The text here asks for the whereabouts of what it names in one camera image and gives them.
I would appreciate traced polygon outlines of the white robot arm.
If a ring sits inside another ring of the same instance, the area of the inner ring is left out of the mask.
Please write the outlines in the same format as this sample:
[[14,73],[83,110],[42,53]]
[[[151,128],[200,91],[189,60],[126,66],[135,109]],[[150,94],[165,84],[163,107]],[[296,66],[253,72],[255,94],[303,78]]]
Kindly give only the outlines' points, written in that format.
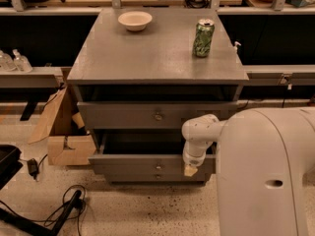
[[303,176],[315,165],[315,108],[252,108],[186,121],[187,174],[216,150],[220,236],[308,236]]

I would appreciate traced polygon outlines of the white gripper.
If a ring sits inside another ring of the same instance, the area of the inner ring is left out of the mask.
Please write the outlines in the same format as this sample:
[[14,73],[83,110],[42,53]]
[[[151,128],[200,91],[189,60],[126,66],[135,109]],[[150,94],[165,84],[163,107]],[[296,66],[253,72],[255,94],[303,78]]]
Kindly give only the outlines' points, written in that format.
[[186,164],[184,167],[184,175],[192,177],[198,172],[206,158],[207,149],[212,145],[212,142],[193,143],[186,141],[183,148],[183,161]]

